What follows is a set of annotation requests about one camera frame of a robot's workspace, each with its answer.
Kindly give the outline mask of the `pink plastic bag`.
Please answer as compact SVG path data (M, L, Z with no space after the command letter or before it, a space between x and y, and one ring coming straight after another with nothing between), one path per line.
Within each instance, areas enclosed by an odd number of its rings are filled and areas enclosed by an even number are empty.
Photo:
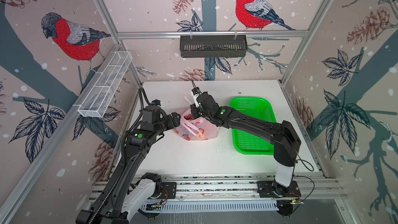
M203 117L194 119L191 108L180 108L176 111L180 115L180 126L173 129L180 138L186 141L205 141L218 137L219 128Z

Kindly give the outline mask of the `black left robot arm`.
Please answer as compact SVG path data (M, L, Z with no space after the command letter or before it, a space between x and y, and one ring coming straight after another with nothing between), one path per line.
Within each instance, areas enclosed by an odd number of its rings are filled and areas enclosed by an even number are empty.
M147 106L129 128L121 147L121 159L104 191L89 210L81 210L78 224L128 224L150 197L162 191L159 174L146 173L133 189L133 178L152 145L168 130L180 126L181 116L166 114L159 106Z

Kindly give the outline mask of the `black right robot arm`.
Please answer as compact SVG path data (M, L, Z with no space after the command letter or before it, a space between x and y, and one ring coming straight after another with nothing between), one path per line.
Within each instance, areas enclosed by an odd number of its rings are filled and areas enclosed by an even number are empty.
M277 162L272 194L284 197L290 191L301 140L289 121L268 122L247 116L228 107L219 106L207 92L198 87L191 90L194 103L190 105L194 119L203 117L217 127L243 131L274 146Z

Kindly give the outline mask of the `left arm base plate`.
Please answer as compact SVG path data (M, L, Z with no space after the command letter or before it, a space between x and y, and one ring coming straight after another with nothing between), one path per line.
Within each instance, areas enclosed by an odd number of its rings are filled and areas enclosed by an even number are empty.
M153 199L175 199L177 192L177 183L176 182L165 182L162 183L161 191L158 195L152 197Z

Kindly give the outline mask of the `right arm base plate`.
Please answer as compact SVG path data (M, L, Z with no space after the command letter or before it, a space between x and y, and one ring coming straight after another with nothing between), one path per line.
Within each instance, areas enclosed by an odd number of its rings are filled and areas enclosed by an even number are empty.
M275 181L258 181L257 193L261 198L300 198L301 193L295 180L289 187L277 184Z

